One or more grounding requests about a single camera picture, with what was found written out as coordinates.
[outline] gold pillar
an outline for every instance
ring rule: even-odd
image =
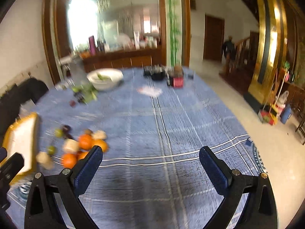
[[[260,37],[257,62],[245,99],[258,112],[272,88],[277,69],[286,61],[287,21],[283,0],[257,0]]]

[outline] bamboo decal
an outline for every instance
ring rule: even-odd
[[[176,15],[176,0],[168,0],[169,12],[168,18],[170,23],[170,63],[171,66],[180,65],[180,60],[177,59],[177,53],[179,50],[179,40],[177,38],[178,35],[181,35],[181,31],[177,22]]]

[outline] plaid tablecloth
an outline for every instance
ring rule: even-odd
[[[104,154],[88,190],[80,200],[100,228],[203,228],[220,205],[222,196],[213,188],[198,155],[209,146],[216,156],[243,174],[263,171],[256,147],[232,112],[197,75],[184,69],[182,89],[165,81],[152,81],[141,69],[123,70],[124,82],[116,89],[100,92],[98,101],[69,106],[71,90],[50,90],[36,111],[41,118],[39,149],[58,148],[55,168],[62,170],[62,139],[53,132],[61,124],[72,127],[77,138],[85,128],[104,130],[109,151]],[[157,98],[140,94],[149,86],[162,89]],[[7,210],[23,228],[26,201],[19,188],[8,193]],[[233,228],[246,201],[243,196],[228,228]],[[66,224],[73,227],[57,196]]]

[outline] blue gripper pad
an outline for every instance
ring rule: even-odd
[[[94,146],[87,156],[78,161],[73,167],[73,174],[71,181],[74,184],[74,194],[79,196],[84,194],[91,183],[97,169],[99,168],[103,159],[103,151],[101,147]]]
[[[199,160],[216,192],[219,195],[226,196],[232,183],[230,168],[224,161],[218,159],[208,146],[200,149]]]

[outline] red box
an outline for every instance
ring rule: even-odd
[[[173,78],[173,87],[182,88],[183,87],[183,77],[174,77]]]

